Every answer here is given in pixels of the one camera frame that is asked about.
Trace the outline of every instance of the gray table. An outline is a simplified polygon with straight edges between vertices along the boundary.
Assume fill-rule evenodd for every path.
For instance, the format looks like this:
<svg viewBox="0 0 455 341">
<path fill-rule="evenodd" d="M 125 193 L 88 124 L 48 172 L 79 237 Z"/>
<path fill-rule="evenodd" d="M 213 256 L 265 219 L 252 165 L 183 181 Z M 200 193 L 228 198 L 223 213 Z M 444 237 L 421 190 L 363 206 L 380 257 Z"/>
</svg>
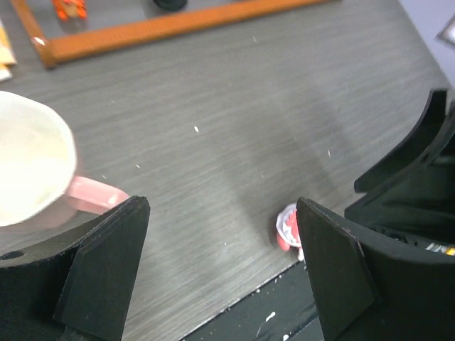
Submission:
<svg viewBox="0 0 455 341">
<path fill-rule="evenodd" d="M 290 265 L 278 211 L 304 195 L 342 212 L 353 180 L 448 85 L 395 0 L 312 6 L 52 72 L 7 1 L 0 13 L 18 57 L 0 90 L 50 105 L 94 179 L 151 203 L 125 340 L 175 341 Z M 0 251 L 59 232 L 3 233 Z"/>
</svg>

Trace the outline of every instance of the black object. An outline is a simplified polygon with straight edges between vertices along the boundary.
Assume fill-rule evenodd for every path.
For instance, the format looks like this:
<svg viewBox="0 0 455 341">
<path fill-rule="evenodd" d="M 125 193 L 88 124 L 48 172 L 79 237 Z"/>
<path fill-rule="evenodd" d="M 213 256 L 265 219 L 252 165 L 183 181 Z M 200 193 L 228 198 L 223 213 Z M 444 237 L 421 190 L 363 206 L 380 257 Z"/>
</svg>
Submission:
<svg viewBox="0 0 455 341">
<path fill-rule="evenodd" d="M 435 91 L 411 133 L 356 180 L 355 191 L 366 194 L 345 217 L 398 239 L 455 244 L 454 135 L 455 106 L 446 114 L 446 92 Z"/>
<path fill-rule="evenodd" d="M 276 276 L 184 337 L 185 341 L 321 341 L 304 263 Z"/>
<path fill-rule="evenodd" d="M 453 340 L 455 257 L 404 244 L 299 199 L 325 341 Z"/>
<path fill-rule="evenodd" d="M 120 341 L 149 221 L 131 197 L 0 257 L 0 340 Z"/>
<path fill-rule="evenodd" d="M 187 0 L 154 0 L 154 3 L 165 11 L 180 11 L 188 3 Z"/>
</svg>

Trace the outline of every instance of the wooden frame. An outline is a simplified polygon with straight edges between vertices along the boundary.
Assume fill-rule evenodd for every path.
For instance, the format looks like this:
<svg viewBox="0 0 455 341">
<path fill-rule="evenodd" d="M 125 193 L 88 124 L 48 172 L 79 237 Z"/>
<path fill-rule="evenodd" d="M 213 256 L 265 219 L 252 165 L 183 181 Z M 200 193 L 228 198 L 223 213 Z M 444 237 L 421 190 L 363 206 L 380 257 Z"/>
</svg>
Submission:
<svg viewBox="0 0 455 341">
<path fill-rule="evenodd" d="M 89 55 L 177 36 L 328 0 L 237 0 L 96 31 L 47 39 L 26 0 L 10 0 L 46 68 Z"/>
</svg>

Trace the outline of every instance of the black plastic bracket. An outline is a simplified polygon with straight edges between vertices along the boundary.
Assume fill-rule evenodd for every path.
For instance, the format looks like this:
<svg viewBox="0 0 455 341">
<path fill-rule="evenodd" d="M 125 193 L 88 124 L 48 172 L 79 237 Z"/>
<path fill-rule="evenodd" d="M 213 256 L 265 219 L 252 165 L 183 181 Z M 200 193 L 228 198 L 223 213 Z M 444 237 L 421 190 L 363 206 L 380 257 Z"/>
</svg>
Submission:
<svg viewBox="0 0 455 341">
<path fill-rule="evenodd" d="M 0 340 L 120 341 L 149 215 L 147 200 L 131 197 L 0 257 Z"/>
</svg>

